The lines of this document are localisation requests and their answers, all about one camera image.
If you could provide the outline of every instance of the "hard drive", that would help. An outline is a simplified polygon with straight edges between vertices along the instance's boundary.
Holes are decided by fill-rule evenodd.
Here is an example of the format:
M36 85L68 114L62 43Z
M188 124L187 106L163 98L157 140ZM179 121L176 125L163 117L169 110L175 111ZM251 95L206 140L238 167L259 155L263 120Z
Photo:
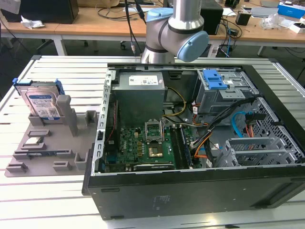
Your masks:
M57 106L57 97L64 94L59 80L53 82L36 82L33 80L13 80L13 85L30 109L32 116L43 120L58 120L62 115Z

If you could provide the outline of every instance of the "gray power supply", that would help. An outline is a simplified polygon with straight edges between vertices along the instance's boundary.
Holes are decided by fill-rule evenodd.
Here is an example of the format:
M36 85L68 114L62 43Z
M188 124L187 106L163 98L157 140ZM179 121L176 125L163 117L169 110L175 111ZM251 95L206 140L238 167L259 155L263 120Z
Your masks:
M119 100L122 126L143 125L162 116L165 87L161 72L120 73L119 84L112 85Z

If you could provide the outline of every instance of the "chip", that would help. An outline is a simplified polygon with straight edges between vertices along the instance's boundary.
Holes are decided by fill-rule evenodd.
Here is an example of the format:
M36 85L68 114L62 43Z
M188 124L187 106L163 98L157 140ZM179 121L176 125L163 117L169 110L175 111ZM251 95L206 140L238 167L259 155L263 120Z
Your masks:
M162 145L151 144L148 147L148 157L163 157Z

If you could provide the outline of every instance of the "slotted metal table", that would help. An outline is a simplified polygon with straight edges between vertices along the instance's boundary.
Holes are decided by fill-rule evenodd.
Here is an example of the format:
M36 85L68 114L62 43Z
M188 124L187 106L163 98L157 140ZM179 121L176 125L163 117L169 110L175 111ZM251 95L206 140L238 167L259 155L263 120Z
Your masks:
M19 79L46 81L58 78L66 94L71 96L71 106L77 113L99 111L107 63L114 62L139 63L140 59L42 56L31 60ZM305 128L305 90L279 63L268 59L225 58L198 59L195 62L252 65ZM84 176L4 176L5 168L29 124L28 115L23 99L11 87L0 103L0 228L176 229L224 228L225 225L252 229L305 228L305 191L275 209L103 221L91 197L81 194Z

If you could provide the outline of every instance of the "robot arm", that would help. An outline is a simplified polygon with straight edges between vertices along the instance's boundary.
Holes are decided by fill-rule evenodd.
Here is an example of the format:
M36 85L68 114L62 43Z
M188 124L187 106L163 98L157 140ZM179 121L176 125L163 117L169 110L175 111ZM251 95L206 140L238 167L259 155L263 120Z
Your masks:
M156 8L147 15L146 48L142 63L196 60L209 42L200 15L202 0L174 0L172 8Z

